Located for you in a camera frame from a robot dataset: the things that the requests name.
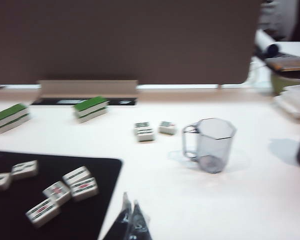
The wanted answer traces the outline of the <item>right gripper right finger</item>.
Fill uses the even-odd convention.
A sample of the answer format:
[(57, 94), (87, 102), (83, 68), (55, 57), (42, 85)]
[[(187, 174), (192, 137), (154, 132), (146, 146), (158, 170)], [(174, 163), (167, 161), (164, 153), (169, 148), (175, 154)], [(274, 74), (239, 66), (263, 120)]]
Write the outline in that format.
[(143, 215), (139, 202), (135, 200), (133, 203), (134, 208), (128, 226), (128, 239), (152, 240), (150, 230), (148, 228), (146, 219)]

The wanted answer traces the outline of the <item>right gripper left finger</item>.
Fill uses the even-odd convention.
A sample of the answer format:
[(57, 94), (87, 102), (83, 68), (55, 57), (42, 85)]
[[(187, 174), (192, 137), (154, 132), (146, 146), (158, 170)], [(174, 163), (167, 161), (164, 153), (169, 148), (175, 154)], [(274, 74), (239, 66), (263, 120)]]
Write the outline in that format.
[(129, 200), (128, 193), (124, 192), (122, 196), (122, 206), (119, 214), (107, 231), (103, 240), (123, 240), (126, 236), (129, 221), (132, 215), (132, 203)]

